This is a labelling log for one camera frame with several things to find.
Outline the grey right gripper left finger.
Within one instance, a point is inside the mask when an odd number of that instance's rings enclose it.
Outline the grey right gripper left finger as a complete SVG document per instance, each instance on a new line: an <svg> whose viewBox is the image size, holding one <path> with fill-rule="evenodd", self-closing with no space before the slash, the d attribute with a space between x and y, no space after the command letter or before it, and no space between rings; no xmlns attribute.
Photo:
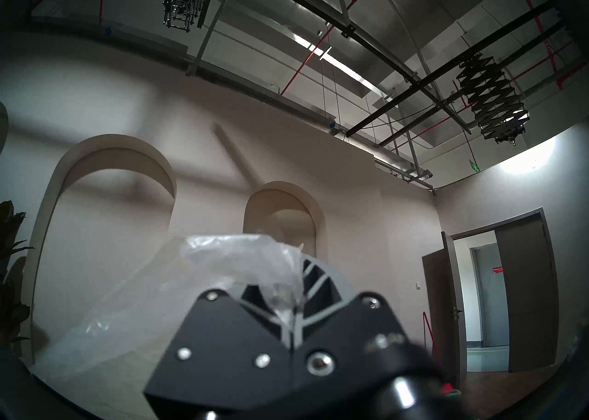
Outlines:
<svg viewBox="0 0 589 420"><path fill-rule="evenodd" d="M292 353L282 327L261 312L256 286L242 303L219 289L195 301L152 373L144 396L155 414L236 414L292 390Z"/></svg>

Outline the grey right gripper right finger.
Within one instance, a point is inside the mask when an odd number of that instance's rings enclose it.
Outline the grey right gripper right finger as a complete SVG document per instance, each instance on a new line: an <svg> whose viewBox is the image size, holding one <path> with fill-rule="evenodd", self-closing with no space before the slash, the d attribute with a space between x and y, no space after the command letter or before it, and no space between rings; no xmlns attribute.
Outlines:
<svg viewBox="0 0 589 420"><path fill-rule="evenodd" d="M317 259L303 261L293 334L292 406L435 406L435 364L384 297L354 293Z"/></svg>

